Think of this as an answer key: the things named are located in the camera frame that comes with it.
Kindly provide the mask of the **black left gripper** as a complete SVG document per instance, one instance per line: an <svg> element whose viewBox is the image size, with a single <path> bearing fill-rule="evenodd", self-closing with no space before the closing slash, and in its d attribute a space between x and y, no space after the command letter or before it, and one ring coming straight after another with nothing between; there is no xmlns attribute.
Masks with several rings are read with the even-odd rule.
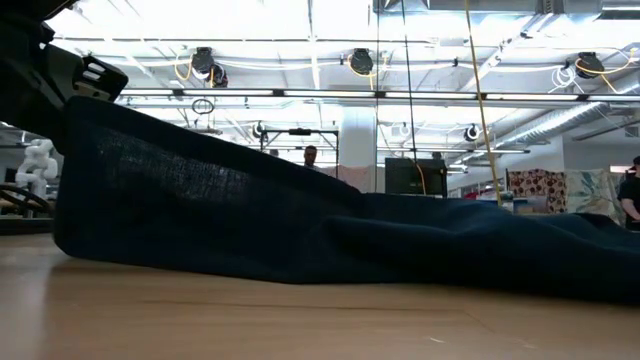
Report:
<svg viewBox="0 0 640 360"><path fill-rule="evenodd" d="M115 101L128 84L119 68L52 44L46 22L77 0L1 0L1 120L67 148L64 108L75 94Z"/></svg>

